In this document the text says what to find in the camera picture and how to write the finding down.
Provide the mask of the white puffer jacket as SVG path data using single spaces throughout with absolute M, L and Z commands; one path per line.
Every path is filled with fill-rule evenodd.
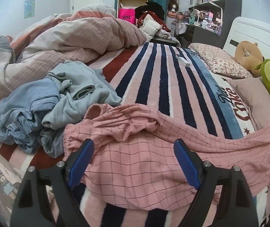
M 150 42 L 155 34 L 162 29 L 162 26 L 154 20 L 144 20 L 139 30 L 146 36 L 146 41 Z

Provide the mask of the wig on mannequin head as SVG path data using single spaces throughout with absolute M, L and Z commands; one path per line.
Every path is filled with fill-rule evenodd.
M 179 9 L 179 5 L 176 1 L 170 0 L 168 3 L 168 10 L 171 12 L 177 12 Z

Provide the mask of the light blue garment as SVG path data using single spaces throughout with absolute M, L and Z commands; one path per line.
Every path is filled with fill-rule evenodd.
M 96 103 L 113 107 L 121 104 L 114 88 L 101 69 L 92 69 L 80 61 L 65 61 L 46 75 L 57 86 L 59 102 L 45 115 L 42 125 L 53 130 L 80 122 L 88 108 Z

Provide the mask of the pink striped duvet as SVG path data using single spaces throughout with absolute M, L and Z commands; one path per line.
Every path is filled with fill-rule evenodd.
M 51 15 L 15 38 L 0 36 L 0 101 L 19 86 L 43 79 L 65 60 L 86 64 L 106 51 L 145 42 L 146 36 L 135 25 L 117 19 L 108 5 Z

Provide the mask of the pink checked pants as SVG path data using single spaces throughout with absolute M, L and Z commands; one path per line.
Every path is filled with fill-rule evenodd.
M 195 190 L 173 152 L 183 140 L 202 160 L 220 168 L 237 165 L 253 195 L 268 189 L 270 210 L 270 126 L 231 140 L 201 132 L 145 105 L 92 105 L 78 124 L 64 130 L 65 156 L 86 139 L 92 161 L 82 177 L 91 193 L 123 208 L 175 210 L 190 204 Z

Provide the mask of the blue denim garment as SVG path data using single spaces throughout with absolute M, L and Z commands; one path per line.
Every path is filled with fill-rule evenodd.
M 29 82 L 15 89 L 0 101 L 0 142 L 17 144 L 28 154 L 42 147 L 52 158 L 62 156 L 64 130 L 42 125 L 43 118 L 59 98 L 59 90 L 50 79 Z

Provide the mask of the small white box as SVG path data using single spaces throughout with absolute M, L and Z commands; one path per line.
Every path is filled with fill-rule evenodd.
M 180 56 L 180 55 L 176 55 L 176 59 L 178 60 L 179 63 L 181 63 L 184 67 L 186 68 L 190 68 L 191 63 L 189 63 L 186 58 Z

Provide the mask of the striped Coke blanket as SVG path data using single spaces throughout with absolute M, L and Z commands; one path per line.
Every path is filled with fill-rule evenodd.
M 184 67 L 180 55 L 191 63 Z M 145 43 L 108 52 L 89 63 L 101 69 L 123 103 L 141 103 L 203 132 L 238 139 L 255 132 L 248 108 L 228 83 L 209 71 L 195 51 Z M 195 189 L 184 180 L 154 210 L 126 209 L 102 201 L 85 184 L 73 193 L 91 226 L 177 226 Z

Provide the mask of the yellow white cabinet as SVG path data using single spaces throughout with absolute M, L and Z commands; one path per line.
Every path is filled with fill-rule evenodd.
M 116 17 L 120 17 L 120 10 L 121 9 L 135 9 L 136 7 L 139 6 L 145 6 L 146 2 L 149 0 L 117 0 L 116 5 L 117 5 L 117 14 Z

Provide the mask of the pink pillow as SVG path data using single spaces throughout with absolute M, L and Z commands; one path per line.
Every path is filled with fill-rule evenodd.
M 228 83 L 248 108 L 255 131 L 269 127 L 270 94 L 261 78 L 230 79 Z

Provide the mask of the blue wall poster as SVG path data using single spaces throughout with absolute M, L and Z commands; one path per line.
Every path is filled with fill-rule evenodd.
M 28 19 L 35 16 L 35 0 L 26 0 L 24 2 L 24 18 Z

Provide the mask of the white headboard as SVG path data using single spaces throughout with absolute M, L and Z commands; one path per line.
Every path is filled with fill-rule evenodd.
M 263 57 L 270 59 L 270 24 L 246 17 L 236 17 L 223 50 L 234 56 L 237 45 L 244 40 L 257 43 Z

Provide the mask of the tan plush toy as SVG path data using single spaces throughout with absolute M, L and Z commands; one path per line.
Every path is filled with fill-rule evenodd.
M 258 48 L 258 43 L 249 41 L 241 41 L 235 50 L 235 55 L 232 57 L 238 64 L 250 71 L 253 75 L 260 77 L 260 69 L 257 66 L 263 63 L 264 58 Z

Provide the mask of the pink WM bag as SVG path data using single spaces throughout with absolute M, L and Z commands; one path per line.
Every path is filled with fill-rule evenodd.
M 135 9 L 134 8 L 119 9 L 118 18 L 135 25 L 136 24 Z

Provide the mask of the floral pillow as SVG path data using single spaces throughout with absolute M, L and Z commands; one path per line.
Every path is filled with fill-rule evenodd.
M 234 79 L 252 77 L 251 73 L 238 64 L 231 56 L 221 48 L 202 44 L 191 43 L 189 49 L 194 50 L 202 58 L 210 70 L 214 73 L 225 75 Z

